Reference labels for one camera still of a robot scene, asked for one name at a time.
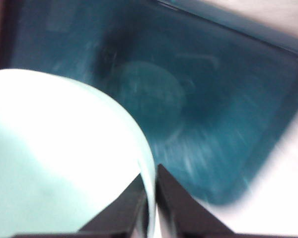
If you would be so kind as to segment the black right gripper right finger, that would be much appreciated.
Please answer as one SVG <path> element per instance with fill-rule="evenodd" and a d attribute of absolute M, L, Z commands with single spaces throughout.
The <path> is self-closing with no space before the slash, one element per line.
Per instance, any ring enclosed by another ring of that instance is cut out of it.
<path fill-rule="evenodd" d="M 298 238 L 298 172 L 285 165 L 263 169 L 249 192 L 223 207 L 193 198 L 162 165 L 156 190 L 164 238 Z"/>

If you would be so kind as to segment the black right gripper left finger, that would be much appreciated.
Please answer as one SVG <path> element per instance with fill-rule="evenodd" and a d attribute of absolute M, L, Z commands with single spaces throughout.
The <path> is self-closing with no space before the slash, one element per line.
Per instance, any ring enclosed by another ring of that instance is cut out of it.
<path fill-rule="evenodd" d="M 15 238 L 146 238 L 149 209 L 143 180 L 138 175 L 98 215 L 74 233 L 16 234 Z"/>

